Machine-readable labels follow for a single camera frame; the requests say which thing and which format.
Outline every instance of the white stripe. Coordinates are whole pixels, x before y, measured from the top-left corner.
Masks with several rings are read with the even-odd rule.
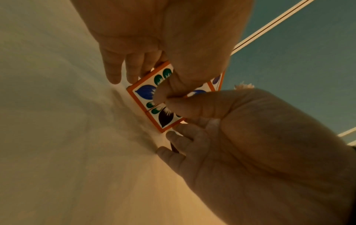
[[[303,1],[299,2],[298,4],[296,4],[295,6],[293,6],[292,8],[290,8],[289,10],[285,11],[282,15],[280,15],[277,18],[275,18],[271,22],[267,23],[264,27],[262,27],[261,29],[259,29],[255,33],[251,34],[250,36],[245,38],[240,43],[238,43],[234,47],[234,50],[232,51],[231,55],[233,55],[236,52],[240,51],[242,48],[246,47],[248,44],[250,44],[251,42],[253,42],[257,38],[261,37],[263,34],[268,32],[269,30],[271,30],[272,28],[274,28],[275,26],[277,26],[278,24],[280,24],[281,22],[283,22],[284,20],[289,18],[291,15],[293,15],[296,12],[298,12],[299,10],[301,10],[302,8],[306,7],[308,4],[310,4],[313,1],[314,0],[303,0]]]
[[[356,131],[356,127],[351,128],[350,130],[347,130],[347,131],[345,131],[345,132],[342,132],[342,133],[339,134],[338,136],[341,138],[341,137],[346,136],[346,135],[349,135],[349,134],[351,134],[351,133],[353,133],[353,132],[355,132],[355,131]]]
[[[353,142],[348,143],[348,145],[355,146],[356,145],[356,140],[354,140]]]

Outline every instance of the blue-green background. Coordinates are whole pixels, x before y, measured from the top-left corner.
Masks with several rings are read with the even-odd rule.
[[[266,17],[278,16],[269,15],[271,11],[262,1],[257,1],[259,10],[255,14],[263,13],[262,4],[266,5]],[[232,89],[242,81],[252,83],[314,116],[336,133],[355,127],[355,12],[356,4],[351,0],[315,0],[235,53],[222,88]],[[252,27],[247,30],[252,32],[262,22],[251,21]]]

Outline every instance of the hand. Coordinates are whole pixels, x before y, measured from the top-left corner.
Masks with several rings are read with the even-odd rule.
[[[130,83],[170,60],[175,73],[157,88],[156,103],[189,93],[227,67],[252,1],[72,0],[99,42],[111,83],[120,82],[124,60]]]
[[[356,153],[318,121],[258,89],[166,104],[193,119],[157,154],[227,224],[346,223]]]

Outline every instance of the white surface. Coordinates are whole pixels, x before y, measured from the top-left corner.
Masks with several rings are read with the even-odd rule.
[[[68,0],[0,1],[0,124],[1,225],[221,224]]]

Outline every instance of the finger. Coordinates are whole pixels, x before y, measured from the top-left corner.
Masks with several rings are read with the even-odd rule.
[[[187,147],[191,143],[193,143],[192,140],[190,140],[184,136],[180,136],[173,131],[167,132],[166,138],[177,148],[177,150],[179,152],[182,152],[182,153],[186,153]]]
[[[159,58],[161,57],[162,51],[147,52],[145,53],[145,60],[142,64],[140,77],[144,77],[151,69],[155,66]]]
[[[103,58],[104,69],[107,79],[112,84],[118,84],[121,81],[121,68],[125,59],[125,55],[117,54],[115,52],[99,47],[101,56]]]
[[[166,54],[165,51],[162,51],[162,54],[161,54],[159,60],[156,62],[156,64],[155,64],[154,67],[157,68],[157,67],[160,66],[162,63],[167,62],[167,61],[168,61],[168,56],[167,56],[167,54]]]
[[[185,160],[185,156],[172,152],[166,147],[159,147],[157,155],[165,162],[174,172],[181,175],[180,168]]]
[[[263,93],[258,89],[209,92],[188,98],[171,98],[165,103],[176,114],[185,118],[223,118],[233,109],[258,99]]]
[[[144,58],[144,53],[132,53],[126,56],[126,78],[129,83],[134,84],[138,81]]]
[[[187,78],[180,77],[176,70],[174,70],[172,75],[166,78],[157,87],[153,96],[153,102],[157,105],[165,102],[168,97],[182,97],[203,83],[204,82],[195,82]]]
[[[183,135],[186,138],[189,138],[191,140],[195,140],[196,137],[201,134],[204,133],[204,129],[202,129],[201,127],[195,125],[195,124],[178,124],[175,127],[173,127],[173,129],[175,131],[177,131],[178,133],[180,133],[181,135]]]
[[[210,120],[211,120],[210,118],[202,118],[202,117],[195,118],[195,119],[189,119],[189,118],[185,119],[187,123],[193,123],[197,126],[200,126],[203,129],[205,129],[205,127],[207,126]]]

